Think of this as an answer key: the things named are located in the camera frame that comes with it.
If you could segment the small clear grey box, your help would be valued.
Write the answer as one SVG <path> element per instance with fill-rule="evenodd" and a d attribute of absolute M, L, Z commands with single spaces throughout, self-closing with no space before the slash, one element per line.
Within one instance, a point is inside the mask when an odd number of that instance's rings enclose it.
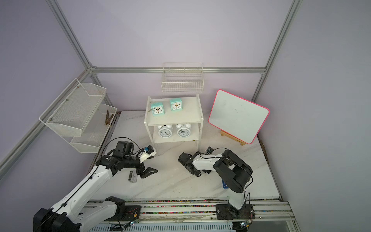
<path fill-rule="evenodd" d="M 128 181 L 130 183 L 136 183 L 137 182 L 137 174 L 136 171 L 130 171 Z"/>

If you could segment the white twin-bell alarm clock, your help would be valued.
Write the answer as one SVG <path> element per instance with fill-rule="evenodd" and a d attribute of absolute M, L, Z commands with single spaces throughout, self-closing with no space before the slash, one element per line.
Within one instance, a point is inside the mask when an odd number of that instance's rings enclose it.
<path fill-rule="evenodd" d="M 172 125 L 162 125 L 158 126 L 158 135 L 162 138 L 170 138 L 173 135 L 173 126 Z"/>
<path fill-rule="evenodd" d="M 179 137 L 186 138 L 191 135 L 191 124 L 176 124 L 176 128 Z"/>

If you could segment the mint square alarm clock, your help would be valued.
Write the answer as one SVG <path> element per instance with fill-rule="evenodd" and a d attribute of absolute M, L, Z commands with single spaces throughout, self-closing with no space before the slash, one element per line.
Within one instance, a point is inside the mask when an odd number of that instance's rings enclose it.
<path fill-rule="evenodd" d="M 164 106 L 163 106 L 163 103 L 162 102 L 152 103 L 151 104 L 151 110 L 152 110 L 152 114 L 154 116 L 160 116 L 160 115 L 164 115 L 165 114 Z"/>
<path fill-rule="evenodd" d="M 183 109 L 183 103 L 181 98 L 170 99 L 171 110 L 180 111 Z"/>

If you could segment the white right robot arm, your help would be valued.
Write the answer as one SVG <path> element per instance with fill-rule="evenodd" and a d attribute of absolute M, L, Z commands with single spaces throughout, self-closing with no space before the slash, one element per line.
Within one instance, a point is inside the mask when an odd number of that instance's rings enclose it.
<path fill-rule="evenodd" d="M 208 147 L 205 153 L 197 151 L 190 155 L 182 153 L 178 157 L 191 175 L 200 177 L 202 173 L 215 171 L 231 190 L 229 205 L 241 210 L 246 201 L 246 189 L 253 183 L 253 170 L 239 156 L 227 148 Z"/>

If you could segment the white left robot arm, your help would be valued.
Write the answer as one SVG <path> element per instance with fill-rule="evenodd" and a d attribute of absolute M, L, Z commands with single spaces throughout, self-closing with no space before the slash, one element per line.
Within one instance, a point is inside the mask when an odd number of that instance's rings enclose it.
<path fill-rule="evenodd" d="M 110 196 L 99 206 L 82 213 L 82 209 L 95 193 L 123 169 L 135 169 L 144 179 L 157 173 L 146 168 L 145 160 L 156 155 L 152 146 L 133 152 L 133 143 L 119 141 L 116 148 L 103 155 L 93 170 L 62 200 L 50 209 L 41 208 L 33 217 L 35 232 L 88 232 L 105 220 L 127 221 L 125 227 L 138 220 L 141 206 L 126 206 L 125 200 Z"/>

